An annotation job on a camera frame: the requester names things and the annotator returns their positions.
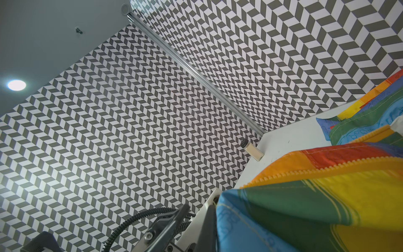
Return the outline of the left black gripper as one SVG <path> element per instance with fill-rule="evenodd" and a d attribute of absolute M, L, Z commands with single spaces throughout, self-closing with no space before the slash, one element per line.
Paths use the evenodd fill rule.
<path fill-rule="evenodd" d="M 179 209 L 160 207 L 140 213 L 141 217 L 155 215 L 156 220 L 134 245 L 134 252 L 172 252 L 174 238 L 191 224 L 195 214 L 184 204 Z"/>

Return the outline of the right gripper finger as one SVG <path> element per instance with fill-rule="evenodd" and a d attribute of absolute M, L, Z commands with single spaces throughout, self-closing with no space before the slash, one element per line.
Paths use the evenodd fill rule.
<path fill-rule="evenodd" d="M 216 206 L 210 205 L 207 208 L 205 219 L 201 227 L 195 252 L 216 252 L 217 251 L 217 218 Z"/>

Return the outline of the rainbow coloured jacket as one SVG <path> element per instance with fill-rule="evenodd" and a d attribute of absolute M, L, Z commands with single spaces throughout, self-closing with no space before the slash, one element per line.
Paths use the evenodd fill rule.
<path fill-rule="evenodd" d="M 290 152 L 218 201 L 220 252 L 400 252 L 403 73 L 335 118 L 329 147 Z"/>

